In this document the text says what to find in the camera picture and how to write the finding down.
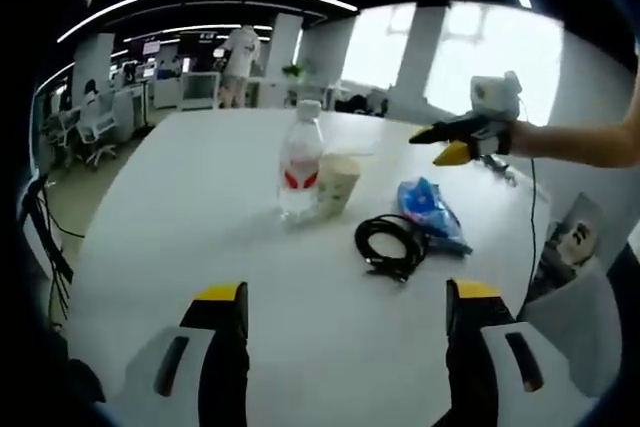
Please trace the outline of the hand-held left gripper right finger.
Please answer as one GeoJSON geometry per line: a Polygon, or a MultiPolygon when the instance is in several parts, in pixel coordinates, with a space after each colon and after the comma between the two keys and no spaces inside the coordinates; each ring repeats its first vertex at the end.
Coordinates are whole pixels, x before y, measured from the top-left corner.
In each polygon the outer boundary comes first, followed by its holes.
{"type": "Polygon", "coordinates": [[[447,281],[449,426],[568,426],[575,385],[567,359],[526,322],[516,321],[499,291],[447,281]]]}

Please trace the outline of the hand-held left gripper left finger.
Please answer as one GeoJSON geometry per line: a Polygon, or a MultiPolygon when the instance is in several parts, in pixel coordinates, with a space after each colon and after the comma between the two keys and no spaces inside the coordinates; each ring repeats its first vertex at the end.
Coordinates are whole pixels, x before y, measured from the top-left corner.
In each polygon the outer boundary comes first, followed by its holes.
{"type": "Polygon", "coordinates": [[[248,285],[212,285],[132,357],[124,426],[245,426],[248,285]]]}

